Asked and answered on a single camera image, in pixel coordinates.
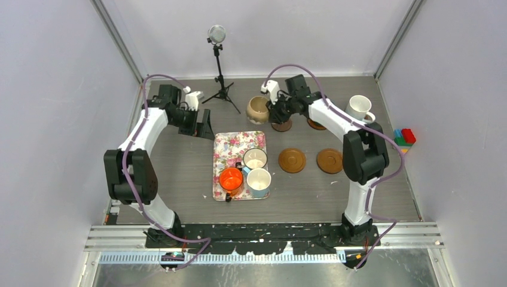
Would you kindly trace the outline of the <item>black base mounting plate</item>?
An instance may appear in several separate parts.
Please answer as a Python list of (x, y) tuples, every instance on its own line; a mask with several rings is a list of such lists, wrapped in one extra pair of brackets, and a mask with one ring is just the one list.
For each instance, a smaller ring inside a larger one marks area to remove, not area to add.
[(372, 246), (379, 232), (375, 225), (368, 231), (350, 236), (340, 224), (186, 224), (176, 235), (179, 242), (160, 230), (144, 231), (146, 248), (182, 248), (196, 254), (203, 246), (201, 239), (211, 242), (204, 254), (246, 255), (281, 254), (292, 248), (295, 255), (334, 254), (337, 247), (352, 246), (361, 251)]

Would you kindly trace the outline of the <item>colourful toy block stack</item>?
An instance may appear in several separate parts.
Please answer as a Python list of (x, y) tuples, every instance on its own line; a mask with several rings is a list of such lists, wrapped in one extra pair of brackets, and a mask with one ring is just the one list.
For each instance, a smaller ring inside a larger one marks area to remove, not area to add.
[(393, 132), (393, 140), (404, 154), (406, 154), (417, 141), (411, 129), (395, 129)]

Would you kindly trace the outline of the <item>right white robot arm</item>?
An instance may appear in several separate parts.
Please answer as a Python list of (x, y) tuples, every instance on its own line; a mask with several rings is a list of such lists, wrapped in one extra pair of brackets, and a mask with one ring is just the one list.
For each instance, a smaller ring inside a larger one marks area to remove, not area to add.
[(371, 200), (377, 181), (389, 165), (383, 129), (364, 124), (338, 109), (321, 91), (311, 92), (303, 75), (286, 80), (283, 92), (277, 81), (267, 80), (261, 93), (269, 96), (269, 122), (282, 124), (300, 114), (335, 135), (343, 144), (342, 164), (348, 177), (349, 196), (338, 234), (347, 245), (365, 243), (373, 235)]

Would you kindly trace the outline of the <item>beige mug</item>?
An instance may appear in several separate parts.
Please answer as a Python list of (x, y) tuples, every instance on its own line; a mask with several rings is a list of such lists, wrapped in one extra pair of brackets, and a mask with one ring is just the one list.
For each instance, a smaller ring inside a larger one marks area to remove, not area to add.
[(255, 96), (250, 99), (246, 107), (247, 119), (253, 124), (265, 124), (268, 122), (269, 111), (266, 106), (269, 99), (264, 96)]

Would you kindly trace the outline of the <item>white mug brown rim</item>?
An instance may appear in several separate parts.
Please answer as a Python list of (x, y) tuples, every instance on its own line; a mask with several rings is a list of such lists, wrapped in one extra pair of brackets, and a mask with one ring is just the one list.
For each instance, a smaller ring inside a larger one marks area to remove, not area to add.
[(268, 158), (263, 149), (251, 148), (243, 154), (242, 162), (249, 169), (264, 168)]

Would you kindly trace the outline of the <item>floral serving tray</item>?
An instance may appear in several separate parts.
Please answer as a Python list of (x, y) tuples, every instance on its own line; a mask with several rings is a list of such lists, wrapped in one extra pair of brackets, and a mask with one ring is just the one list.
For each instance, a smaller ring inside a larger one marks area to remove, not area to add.
[(244, 153), (252, 148), (266, 149), (266, 137), (262, 131), (217, 133), (213, 143), (212, 196), (216, 201), (225, 201), (226, 192), (219, 184), (219, 176), (227, 167), (234, 167)]

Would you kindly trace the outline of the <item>white light blue mug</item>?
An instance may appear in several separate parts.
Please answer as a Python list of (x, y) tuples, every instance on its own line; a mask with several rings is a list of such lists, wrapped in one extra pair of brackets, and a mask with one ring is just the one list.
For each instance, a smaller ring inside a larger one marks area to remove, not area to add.
[(246, 185), (251, 196), (255, 199), (263, 199), (269, 195), (271, 174), (264, 168), (243, 168)]

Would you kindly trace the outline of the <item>white mug blue base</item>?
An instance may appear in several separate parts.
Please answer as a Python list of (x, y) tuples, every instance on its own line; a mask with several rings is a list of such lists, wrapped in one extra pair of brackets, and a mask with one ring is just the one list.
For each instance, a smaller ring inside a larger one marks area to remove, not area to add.
[(376, 116), (371, 112), (372, 103), (363, 95), (352, 96), (345, 108), (345, 113), (354, 119), (363, 121), (364, 123), (373, 123)]

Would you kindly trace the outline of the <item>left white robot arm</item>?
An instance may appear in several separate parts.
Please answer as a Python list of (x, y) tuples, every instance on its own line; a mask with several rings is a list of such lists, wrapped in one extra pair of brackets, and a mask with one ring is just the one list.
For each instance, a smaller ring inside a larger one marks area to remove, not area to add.
[(180, 135), (214, 140), (210, 110), (198, 121), (202, 91), (173, 85), (160, 86), (158, 94), (146, 99), (133, 131), (117, 148), (103, 156), (109, 196), (132, 207), (150, 224), (148, 240), (175, 248), (186, 243), (178, 214), (158, 195), (158, 178), (152, 165), (152, 149), (167, 126), (178, 128)]

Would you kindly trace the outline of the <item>orange mug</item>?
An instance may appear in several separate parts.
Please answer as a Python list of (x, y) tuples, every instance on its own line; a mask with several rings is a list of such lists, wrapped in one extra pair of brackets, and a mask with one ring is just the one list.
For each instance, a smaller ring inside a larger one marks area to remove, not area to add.
[(219, 175), (219, 185), (225, 193), (225, 201), (232, 199), (244, 191), (244, 176), (236, 167), (225, 168)]

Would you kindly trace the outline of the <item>microphone on black tripod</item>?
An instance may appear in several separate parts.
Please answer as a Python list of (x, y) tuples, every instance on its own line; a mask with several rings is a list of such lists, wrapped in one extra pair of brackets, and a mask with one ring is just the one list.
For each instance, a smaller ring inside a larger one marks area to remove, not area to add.
[(236, 106), (236, 104), (232, 101), (232, 99), (229, 97), (228, 92), (231, 86), (234, 85), (234, 83), (230, 83), (229, 85), (225, 85), (224, 76), (222, 73), (222, 67), (220, 62), (220, 54), (223, 50), (223, 42), (226, 39), (226, 30), (221, 25), (213, 25), (207, 32), (207, 42), (213, 45), (213, 54), (216, 59), (216, 65), (218, 68), (218, 76), (214, 78), (216, 83), (220, 84), (220, 89), (217, 93), (215, 93), (213, 96), (209, 97), (208, 99), (204, 100), (203, 103), (206, 103), (210, 101), (211, 99), (221, 99), (226, 102), (231, 103), (236, 111), (241, 114), (239, 108)]

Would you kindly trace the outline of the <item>dark brown wooden coaster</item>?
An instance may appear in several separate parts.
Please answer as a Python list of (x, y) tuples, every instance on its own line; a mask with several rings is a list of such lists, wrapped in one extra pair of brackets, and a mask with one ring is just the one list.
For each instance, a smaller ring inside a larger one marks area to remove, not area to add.
[(277, 132), (287, 132), (292, 127), (292, 120), (288, 120), (281, 124), (271, 123), (271, 127)]

